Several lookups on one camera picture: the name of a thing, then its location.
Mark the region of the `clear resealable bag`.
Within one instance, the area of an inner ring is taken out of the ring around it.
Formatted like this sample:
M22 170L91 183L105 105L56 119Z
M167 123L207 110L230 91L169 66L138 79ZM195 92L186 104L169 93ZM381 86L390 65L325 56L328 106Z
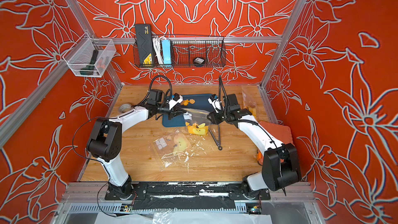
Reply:
M186 113L183 114L183 118L188 133L200 136L207 135L211 124L210 120L207 118L209 112L192 108L185 108L184 110L186 110Z
M252 95L245 89L242 88L243 105L245 109L248 109L252 115L257 118L258 108L257 103Z

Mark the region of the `black metal tongs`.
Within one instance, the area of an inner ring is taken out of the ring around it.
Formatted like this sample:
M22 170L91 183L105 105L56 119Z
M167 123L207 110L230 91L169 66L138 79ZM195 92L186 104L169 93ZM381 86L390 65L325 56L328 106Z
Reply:
M211 135L212 139L214 140L218 150L222 150L220 126L211 124L208 128L208 133Z

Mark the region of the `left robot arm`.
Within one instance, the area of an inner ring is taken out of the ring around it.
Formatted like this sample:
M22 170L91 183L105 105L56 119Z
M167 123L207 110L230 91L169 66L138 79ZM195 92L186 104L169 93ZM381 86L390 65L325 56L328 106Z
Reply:
M133 193L131 176L120 158L123 132L153 116L169 120L186 113L180 107L183 97L173 93L171 81L163 75L155 76L145 97L131 110L117 117L97 117L87 142L87 151L102 164L108 176L108 190L117 198L127 199Z

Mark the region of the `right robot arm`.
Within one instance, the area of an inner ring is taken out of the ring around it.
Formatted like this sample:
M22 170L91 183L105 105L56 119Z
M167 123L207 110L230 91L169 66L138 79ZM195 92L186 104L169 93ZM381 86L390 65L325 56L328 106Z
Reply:
M261 172L245 176L241 191L246 197L254 197L261 190L283 190L302 180L299 156L296 147L273 136L260 125L248 109L242 109L235 94L227 94L222 78L219 77L219 93L209 99L214 111L207 119L212 124L222 122L234 125L246 134L263 154Z

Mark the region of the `clear bag with yellow toys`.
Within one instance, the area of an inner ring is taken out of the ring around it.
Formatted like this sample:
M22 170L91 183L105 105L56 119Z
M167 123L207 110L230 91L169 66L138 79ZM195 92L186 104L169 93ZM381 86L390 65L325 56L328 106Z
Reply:
M149 147L160 170L164 171L170 167L188 167L195 157L206 155L203 142L199 135L176 130L151 142Z

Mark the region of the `blue plastic tray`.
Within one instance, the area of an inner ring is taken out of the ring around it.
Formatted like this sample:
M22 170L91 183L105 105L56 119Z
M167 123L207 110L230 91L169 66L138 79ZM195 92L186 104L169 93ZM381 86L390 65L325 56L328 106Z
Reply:
M211 94L185 94L182 97L183 100L195 100L195 103L189 103L187 106L182 105L182 108L204 110L209 113L214 111L213 106L208 102ZM163 116L162 124L165 128L183 127L185 125L183 115L176 116L171 120L168 119L168 116Z

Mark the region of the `clear tape roll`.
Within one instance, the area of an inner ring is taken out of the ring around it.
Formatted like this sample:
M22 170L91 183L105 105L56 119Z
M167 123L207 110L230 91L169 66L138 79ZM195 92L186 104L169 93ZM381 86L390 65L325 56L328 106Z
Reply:
M132 109L132 105L130 103L124 103L118 108L118 113L124 114Z

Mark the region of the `orange tool case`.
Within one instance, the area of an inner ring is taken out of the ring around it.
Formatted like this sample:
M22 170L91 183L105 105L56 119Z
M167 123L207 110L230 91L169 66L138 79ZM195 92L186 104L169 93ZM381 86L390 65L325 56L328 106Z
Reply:
M268 131L275 139L284 144L293 144L291 129L285 125L278 125L270 122L260 121L260 125Z

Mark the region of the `light blue box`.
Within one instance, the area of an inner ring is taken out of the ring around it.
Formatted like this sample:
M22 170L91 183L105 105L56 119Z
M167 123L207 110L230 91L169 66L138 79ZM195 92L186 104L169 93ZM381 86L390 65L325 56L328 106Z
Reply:
M171 58L171 42L168 39L164 39L161 42L162 44L162 51L163 51L163 64L166 67L170 67L172 65L172 58Z

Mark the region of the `black box with yellow label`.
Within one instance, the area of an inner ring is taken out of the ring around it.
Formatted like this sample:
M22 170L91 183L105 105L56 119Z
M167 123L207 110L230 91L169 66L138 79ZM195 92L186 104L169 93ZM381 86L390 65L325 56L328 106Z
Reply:
M137 24L135 26L135 34L139 65L142 67L153 67L154 48L152 43L151 26L149 24Z

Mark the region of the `clear acrylic bin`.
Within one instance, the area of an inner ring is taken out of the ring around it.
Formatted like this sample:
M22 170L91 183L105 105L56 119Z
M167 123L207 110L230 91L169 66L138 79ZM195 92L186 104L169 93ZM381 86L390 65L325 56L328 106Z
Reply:
M94 49L98 50L94 74L83 76L79 71L89 64ZM112 39L92 38L88 33L84 33L72 44L62 58L75 76L101 78L115 53L116 46Z

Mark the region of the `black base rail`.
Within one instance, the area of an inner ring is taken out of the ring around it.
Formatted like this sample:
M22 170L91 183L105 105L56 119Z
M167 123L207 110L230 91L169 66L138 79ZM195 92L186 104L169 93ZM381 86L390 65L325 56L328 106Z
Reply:
M270 200L269 190L245 195L240 183L222 182L139 182L125 199L115 190L107 190L106 210L121 214L155 212L220 212L259 214L263 201Z

